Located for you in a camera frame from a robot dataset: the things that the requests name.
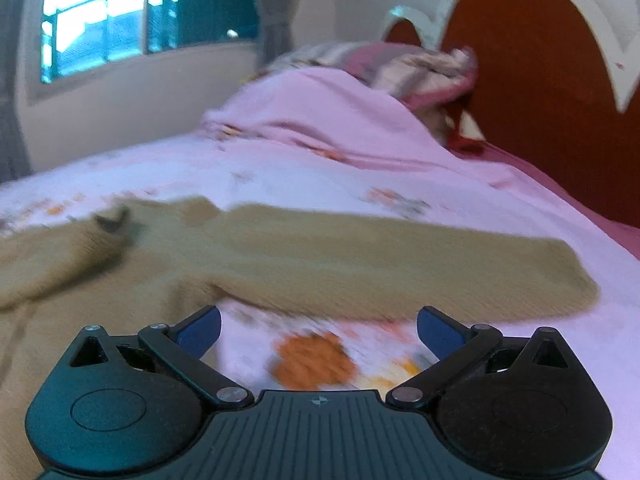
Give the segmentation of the pink folded blanket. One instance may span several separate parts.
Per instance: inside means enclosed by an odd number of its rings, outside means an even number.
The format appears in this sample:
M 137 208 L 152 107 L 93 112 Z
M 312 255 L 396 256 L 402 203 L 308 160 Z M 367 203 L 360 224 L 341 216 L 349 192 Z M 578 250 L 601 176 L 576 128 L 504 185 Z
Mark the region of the pink folded blanket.
M 201 133 L 218 142 L 269 141 L 361 169 L 421 171 L 478 154 L 486 139 L 459 101 L 413 112 L 341 70 L 304 68 L 244 84 L 208 110 Z

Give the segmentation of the pink floral bed sheet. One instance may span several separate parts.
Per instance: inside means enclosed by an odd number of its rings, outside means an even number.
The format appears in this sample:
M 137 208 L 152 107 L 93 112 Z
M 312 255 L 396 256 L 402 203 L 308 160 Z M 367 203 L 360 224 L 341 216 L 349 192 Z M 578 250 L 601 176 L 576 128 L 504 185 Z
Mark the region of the pink floral bed sheet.
M 398 217 L 566 240 L 598 282 L 592 311 L 558 322 L 614 419 L 600 473 L 639 474 L 639 232 L 589 210 L 527 162 L 488 148 L 466 157 L 431 148 L 423 172 L 358 169 L 292 145 L 219 142 L 198 134 L 92 156 L 2 186 L 14 229 L 79 220 L 124 198 L 203 196 L 245 203 Z

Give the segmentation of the window with white frame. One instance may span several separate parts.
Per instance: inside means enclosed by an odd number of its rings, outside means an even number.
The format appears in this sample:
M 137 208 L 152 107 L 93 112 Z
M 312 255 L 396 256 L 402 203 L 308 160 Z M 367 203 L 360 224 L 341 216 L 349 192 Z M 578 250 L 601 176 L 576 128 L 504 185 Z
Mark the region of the window with white frame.
M 104 66 L 201 44 L 256 39 L 254 0 L 34 0 L 37 59 L 29 102 L 79 86 Z

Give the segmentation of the tan fleece garment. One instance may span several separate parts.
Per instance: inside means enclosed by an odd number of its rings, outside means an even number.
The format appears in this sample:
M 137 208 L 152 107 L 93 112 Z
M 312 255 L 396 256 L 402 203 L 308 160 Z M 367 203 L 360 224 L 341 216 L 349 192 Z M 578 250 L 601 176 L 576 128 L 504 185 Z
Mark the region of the tan fleece garment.
M 1 241 L 1 474 L 38 471 L 32 397 L 77 331 L 130 334 L 232 298 L 264 309 L 403 320 L 427 304 L 463 322 L 558 318 L 599 289 L 558 238 L 204 198 L 125 200 Z

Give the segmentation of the grey left curtain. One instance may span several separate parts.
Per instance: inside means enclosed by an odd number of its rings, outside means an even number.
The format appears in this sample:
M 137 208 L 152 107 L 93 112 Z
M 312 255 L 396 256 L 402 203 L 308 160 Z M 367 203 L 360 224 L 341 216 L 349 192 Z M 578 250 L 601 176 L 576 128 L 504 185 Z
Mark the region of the grey left curtain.
M 1 182 L 28 176 L 32 172 L 15 93 L 17 55 L 26 0 L 1 0 Z

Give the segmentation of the striped pink pillow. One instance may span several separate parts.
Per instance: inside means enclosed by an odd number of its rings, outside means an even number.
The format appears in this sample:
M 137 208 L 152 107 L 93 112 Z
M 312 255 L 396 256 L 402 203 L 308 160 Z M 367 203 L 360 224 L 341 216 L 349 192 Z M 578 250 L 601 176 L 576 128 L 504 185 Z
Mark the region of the striped pink pillow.
M 454 102 L 475 86 L 477 59 L 470 48 L 449 52 L 391 42 L 332 42 L 301 47 L 262 68 L 270 75 L 293 68 L 342 70 L 367 87 L 383 91 L 409 110 Z

